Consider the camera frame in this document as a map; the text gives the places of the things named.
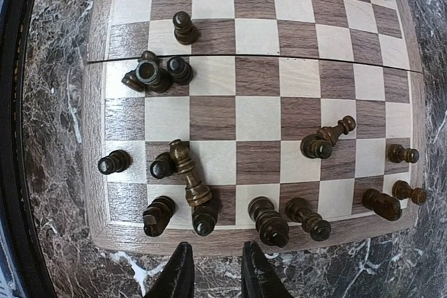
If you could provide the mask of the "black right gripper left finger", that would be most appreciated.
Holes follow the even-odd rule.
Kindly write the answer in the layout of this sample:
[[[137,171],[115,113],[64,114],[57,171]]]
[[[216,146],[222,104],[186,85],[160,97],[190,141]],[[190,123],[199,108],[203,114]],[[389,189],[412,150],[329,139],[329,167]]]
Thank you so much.
[[[193,297],[195,286],[192,246],[181,242],[144,298]]]

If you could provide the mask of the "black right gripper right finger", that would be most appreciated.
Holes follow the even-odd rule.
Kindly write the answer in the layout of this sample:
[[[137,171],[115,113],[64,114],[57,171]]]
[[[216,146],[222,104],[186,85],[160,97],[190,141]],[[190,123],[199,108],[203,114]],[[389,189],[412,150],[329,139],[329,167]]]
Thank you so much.
[[[255,241],[245,242],[242,250],[242,296],[293,297]]]

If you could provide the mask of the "dark chess queen piece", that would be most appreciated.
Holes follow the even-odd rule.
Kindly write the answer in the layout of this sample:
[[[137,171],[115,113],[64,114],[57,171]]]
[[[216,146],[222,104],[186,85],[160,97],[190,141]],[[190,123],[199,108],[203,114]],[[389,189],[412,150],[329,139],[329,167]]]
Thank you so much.
[[[255,223],[260,240],[267,246],[283,248],[289,241],[289,226],[281,214],[274,209],[272,201],[264,196],[254,198],[247,208],[250,219]]]

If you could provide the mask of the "dark chess king piece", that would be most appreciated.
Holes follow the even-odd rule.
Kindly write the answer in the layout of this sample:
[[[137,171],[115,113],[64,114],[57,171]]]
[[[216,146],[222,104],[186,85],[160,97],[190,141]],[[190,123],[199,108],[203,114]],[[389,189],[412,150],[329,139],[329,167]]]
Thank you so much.
[[[189,148],[180,139],[170,144],[170,157],[175,163],[176,173],[186,182],[185,198],[190,207],[197,207],[212,199],[210,188],[195,175],[195,161],[191,158]]]

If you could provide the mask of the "dark chess pawn corner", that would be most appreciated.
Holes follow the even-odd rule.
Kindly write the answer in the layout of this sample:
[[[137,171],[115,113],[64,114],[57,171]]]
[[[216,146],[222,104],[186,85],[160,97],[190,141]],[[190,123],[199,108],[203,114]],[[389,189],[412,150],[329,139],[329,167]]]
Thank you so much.
[[[390,144],[387,149],[387,158],[392,163],[417,163],[420,154],[417,149],[406,148],[401,144]]]

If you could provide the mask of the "dark chess bishop piece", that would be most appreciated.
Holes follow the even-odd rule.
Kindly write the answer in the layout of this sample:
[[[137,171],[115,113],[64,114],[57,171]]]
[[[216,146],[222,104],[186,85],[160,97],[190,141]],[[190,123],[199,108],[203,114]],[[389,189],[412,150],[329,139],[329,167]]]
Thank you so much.
[[[331,224],[313,211],[306,199],[295,197],[289,200],[285,207],[285,214],[290,221],[300,223],[312,240],[325,241],[330,237]]]

